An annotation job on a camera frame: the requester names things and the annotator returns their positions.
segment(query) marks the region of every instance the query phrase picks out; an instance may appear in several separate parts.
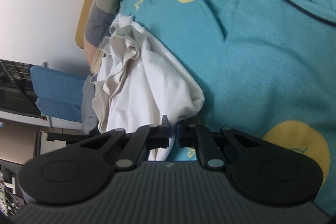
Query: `teal bed sheet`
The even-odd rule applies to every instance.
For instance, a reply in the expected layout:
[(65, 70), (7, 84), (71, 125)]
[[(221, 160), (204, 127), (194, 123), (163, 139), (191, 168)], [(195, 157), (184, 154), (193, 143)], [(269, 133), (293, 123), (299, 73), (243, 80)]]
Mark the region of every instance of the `teal bed sheet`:
[[(292, 0), (336, 22), (336, 0)], [(282, 0), (123, 0), (205, 94), (202, 124), (230, 126), (313, 158), (316, 202), (336, 213), (336, 28)], [(173, 148), (171, 160), (194, 160)]]

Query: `blue bedsheet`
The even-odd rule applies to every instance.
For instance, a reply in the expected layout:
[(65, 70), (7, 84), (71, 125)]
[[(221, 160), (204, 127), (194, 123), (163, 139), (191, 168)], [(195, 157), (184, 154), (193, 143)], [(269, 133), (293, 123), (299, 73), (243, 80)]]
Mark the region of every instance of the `blue bedsheet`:
[[(336, 22), (336, 0), (292, 1)], [(325, 178), (316, 202), (336, 213), (335, 27), (282, 0), (123, 0), (121, 12), (134, 15), (201, 86), (202, 124), (312, 157)]]

